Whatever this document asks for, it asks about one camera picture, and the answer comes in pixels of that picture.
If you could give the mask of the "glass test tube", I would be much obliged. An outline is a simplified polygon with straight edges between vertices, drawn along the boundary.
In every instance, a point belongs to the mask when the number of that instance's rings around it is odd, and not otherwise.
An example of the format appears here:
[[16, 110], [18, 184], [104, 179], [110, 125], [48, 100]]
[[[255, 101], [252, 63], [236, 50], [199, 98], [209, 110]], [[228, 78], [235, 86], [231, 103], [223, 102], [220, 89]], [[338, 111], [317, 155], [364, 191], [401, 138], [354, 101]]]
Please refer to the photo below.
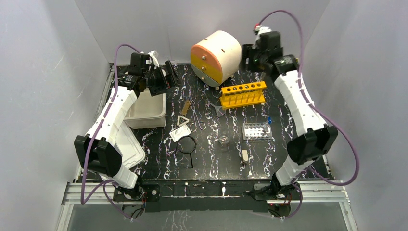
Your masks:
[[266, 77], [266, 73], [265, 73], [265, 72], [262, 72], [262, 73], [260, 74], [260, 77], [259, 77], [259, 82], [264, 82], [264, 81], [265, 81], [265, 77]]

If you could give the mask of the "black ring clamp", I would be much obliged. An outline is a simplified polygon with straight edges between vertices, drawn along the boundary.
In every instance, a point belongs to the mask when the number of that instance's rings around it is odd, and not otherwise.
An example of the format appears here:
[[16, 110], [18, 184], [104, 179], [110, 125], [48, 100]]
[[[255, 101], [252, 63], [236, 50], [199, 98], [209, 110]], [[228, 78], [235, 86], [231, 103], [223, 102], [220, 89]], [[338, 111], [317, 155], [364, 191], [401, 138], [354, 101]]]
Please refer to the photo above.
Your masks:
[[192, 154], [195, 152], [196, 147], [197, 147], [197, 141], [191, 135], [181, 137], [176, 143], [176, 152], [187, 154], [188, 157], [190, 158], [190, 168], [191, 169], [194, 168]]

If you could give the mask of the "small glass beaker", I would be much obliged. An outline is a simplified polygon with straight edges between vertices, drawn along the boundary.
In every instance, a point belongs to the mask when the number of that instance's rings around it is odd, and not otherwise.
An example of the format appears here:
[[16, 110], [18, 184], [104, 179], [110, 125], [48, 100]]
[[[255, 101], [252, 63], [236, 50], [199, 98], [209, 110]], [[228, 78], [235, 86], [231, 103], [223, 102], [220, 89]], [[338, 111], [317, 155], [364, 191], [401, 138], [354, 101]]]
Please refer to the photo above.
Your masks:
[[222, 133], [218, 137], [218, 142], [220, 143], [221, 147], [227, 147], [230, 142], [229, 135], [226, 133]]

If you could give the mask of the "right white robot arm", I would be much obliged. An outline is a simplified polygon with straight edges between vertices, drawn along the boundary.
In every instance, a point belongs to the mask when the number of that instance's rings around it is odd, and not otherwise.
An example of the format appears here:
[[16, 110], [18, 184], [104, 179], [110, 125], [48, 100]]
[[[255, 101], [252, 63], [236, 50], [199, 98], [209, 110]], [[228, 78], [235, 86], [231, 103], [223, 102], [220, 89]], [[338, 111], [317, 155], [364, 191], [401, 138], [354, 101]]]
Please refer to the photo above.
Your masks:
[[314, 109], [293, 55], [284, 55], [281, 36], [266, 26], [255, 30], [254, 44], [244, 44], [240, 68], [262, 72], [272, 79], [293, 117], [297, 136], [287, 143], [288, 156], [273, 176], [269, 190], [277, 199], [284, 199], [292, 190], [296, 177], [314, 161], [325, 155], [338, 136]]

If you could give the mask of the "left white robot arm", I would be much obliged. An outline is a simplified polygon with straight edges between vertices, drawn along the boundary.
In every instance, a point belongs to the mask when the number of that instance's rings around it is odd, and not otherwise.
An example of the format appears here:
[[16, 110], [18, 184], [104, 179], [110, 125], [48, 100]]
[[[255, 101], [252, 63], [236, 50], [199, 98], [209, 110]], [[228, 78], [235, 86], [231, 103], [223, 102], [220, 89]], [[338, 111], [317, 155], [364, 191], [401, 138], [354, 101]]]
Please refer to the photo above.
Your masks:
[[158, 63], [155, 51], [134, 52], [130, 65], [121, 70], [110, 96], [85, 135], [74, 140], [84, 172], [91, 171], [113, 180], [131, 200], [139, 200], [144, 188], [138, 175], [130, 170], [145, 158], [145, 152], [126, 124], [125, 116], [139, 95], [148, 90], [151, 96], [164, 94], [178, 85], [178, 77], [169, 60]]

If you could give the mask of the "cream plastic bin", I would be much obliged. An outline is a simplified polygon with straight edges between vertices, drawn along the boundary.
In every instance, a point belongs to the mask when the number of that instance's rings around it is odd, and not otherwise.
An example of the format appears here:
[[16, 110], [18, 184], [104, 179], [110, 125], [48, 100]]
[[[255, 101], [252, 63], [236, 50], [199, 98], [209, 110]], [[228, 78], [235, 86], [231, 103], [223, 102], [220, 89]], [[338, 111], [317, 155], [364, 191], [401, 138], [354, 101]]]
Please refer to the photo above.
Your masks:
[[122, 84], [131, 87], [137, 99], [130, 107], [124, 122], [132, 129], [160, 128], [166, 125], [166, 95], [152, 96], [147, 82], [136, 82], [137, 77], [125, 75]]

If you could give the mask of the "cylindrical drawer cabinet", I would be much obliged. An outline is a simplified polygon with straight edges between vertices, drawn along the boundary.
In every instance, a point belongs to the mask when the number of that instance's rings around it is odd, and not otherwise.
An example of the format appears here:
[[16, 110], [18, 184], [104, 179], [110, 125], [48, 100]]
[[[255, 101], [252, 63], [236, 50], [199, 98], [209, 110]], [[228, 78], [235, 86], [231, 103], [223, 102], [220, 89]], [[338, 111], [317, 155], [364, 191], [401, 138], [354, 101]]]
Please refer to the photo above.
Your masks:
[[217, 88], [239, 69], [242, 47], [231, 34], [218, 30], [192, 46], [190, 59], [196, 76]]

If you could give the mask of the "white clay triangle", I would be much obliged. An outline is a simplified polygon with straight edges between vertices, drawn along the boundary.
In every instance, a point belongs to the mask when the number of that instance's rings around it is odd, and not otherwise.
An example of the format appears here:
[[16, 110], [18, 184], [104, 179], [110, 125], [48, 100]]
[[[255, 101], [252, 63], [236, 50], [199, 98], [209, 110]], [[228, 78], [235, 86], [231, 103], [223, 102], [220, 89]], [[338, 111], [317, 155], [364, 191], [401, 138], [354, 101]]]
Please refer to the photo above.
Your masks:
[[190, 120], [188, 118], [186, 118], [183, 115], [179, 115], [178, 120], [177, 120], [177, 126], [182, 127], [182, 126], [188, 124], [189, 122], [190, 122]]

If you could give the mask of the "yellow test tube rack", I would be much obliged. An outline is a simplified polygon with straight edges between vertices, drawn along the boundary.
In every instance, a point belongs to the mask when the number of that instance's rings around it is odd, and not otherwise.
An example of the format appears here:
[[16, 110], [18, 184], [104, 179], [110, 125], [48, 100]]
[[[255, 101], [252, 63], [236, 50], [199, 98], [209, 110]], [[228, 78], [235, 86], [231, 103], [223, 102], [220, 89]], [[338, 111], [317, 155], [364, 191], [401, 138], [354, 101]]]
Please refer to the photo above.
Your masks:
[[221, 106], [223, 109], [231, 109], [265, 103], [263, 90], [266, 87], [264, 81], [222, 87]]

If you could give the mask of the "clear plastic funnel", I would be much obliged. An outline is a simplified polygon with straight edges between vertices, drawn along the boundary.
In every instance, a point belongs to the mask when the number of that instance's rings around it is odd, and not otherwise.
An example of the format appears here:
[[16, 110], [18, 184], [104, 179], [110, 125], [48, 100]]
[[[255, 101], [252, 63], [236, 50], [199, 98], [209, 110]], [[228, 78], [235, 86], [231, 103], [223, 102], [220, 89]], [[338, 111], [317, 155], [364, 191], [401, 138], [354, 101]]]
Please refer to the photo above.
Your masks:
[[209, 102], [209, 104], [215, 109], [217, 117], [222, 117], [226, 113], [222, 106], [215, 105], [211, 102]]

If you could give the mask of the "white bin lid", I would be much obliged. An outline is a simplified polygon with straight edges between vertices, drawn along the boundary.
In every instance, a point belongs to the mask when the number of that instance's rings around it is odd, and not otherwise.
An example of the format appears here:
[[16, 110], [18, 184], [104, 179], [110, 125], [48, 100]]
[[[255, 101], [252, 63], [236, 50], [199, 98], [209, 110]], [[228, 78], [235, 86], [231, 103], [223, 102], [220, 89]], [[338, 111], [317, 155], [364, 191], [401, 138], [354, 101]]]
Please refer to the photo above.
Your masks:
[[114, 141], [95, 139], [89, 154], [87, 170], [104, 180], [113, 180], [123, 188], [133, 188], [138, 175], [130, 169], [145, 159], [145, 151], [126, 123], [122, 123]]

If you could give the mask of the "clear acrylic tube rack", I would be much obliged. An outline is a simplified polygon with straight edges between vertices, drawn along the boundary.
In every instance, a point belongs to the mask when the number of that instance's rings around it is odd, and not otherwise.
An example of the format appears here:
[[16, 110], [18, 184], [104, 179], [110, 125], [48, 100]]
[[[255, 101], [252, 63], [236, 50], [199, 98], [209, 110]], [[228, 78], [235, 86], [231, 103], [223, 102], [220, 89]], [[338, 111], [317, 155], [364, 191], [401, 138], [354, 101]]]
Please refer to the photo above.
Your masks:
[[243, 123], [244, 140], [271, 140], [273, 138], [270, 123]]

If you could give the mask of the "black base frame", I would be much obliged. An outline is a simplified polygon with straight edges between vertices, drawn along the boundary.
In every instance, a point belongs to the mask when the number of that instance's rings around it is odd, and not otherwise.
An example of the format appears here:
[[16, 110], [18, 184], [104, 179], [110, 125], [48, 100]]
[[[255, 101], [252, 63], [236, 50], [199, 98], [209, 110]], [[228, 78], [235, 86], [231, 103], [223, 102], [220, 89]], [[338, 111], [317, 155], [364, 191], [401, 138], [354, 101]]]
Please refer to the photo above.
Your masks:
[[114, 201], [146, 206], [146, 212], [249, 210], [285, 217], [300, 198], [294, 186], [269, 180], [145, 180], [132, 190], [114, 190]]

